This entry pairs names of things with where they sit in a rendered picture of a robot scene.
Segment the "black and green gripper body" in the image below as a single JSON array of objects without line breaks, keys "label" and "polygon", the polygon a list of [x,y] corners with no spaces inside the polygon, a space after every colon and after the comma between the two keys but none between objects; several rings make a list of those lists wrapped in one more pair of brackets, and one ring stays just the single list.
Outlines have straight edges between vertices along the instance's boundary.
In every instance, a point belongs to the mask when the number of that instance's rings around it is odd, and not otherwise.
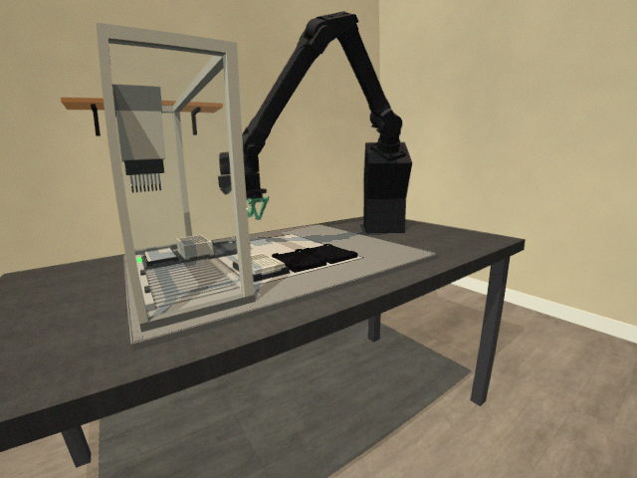
[{"label": "black and green gripper body", "polygon": [[[248,199],[255,199],[255,198],[263,198],[263,196],[257,196],[257,195],[263,195],[263,193],[267,193],[267,189],[260,189],[261,185],[260,185],[260,172],[259,173],[252,173],[255,174],[255,187],[258,190],[246,190],[246,194],[247,194],[247,198]],[[255,192],[255,194],[254,194]],[[254,196],[254,197],[249,197],[249,196]]]}]

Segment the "white well plate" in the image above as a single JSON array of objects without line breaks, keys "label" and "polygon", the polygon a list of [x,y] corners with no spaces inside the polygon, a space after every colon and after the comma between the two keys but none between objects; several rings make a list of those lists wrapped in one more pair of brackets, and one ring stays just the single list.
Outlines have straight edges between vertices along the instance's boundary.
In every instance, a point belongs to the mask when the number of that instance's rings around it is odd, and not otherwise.
[{"label": "white well plate", "polygon": [[264,253],[252,255],[253,274],[268,274],[282,270],[285,263]]}]

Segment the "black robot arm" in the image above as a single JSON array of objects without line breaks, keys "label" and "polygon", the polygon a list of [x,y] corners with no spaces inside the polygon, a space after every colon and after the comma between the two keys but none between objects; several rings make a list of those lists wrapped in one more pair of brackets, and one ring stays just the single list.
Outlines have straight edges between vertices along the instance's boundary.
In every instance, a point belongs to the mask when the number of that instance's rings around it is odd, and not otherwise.
[{"label": "black robot arm", "polygon": [[[338,16],[337,16],[338,15]],[[321,20],[320,20],[321,19]],[[259,171],[258,154],[266,144],[273,125],[305,76],[327,45],[337,38],[368,101],[370,121],[380,136],[371,149],[387,161],[406,155],[400,148],[402,119],[393,112],[380,86],[358,32],[355,14],[338,12],[308,21],[298,44],[248,127],[242,133],[246,190],[254,190]],[[309,39],[309,40],[308,40]],[[381,118],[380,118],[381,117]]]}]

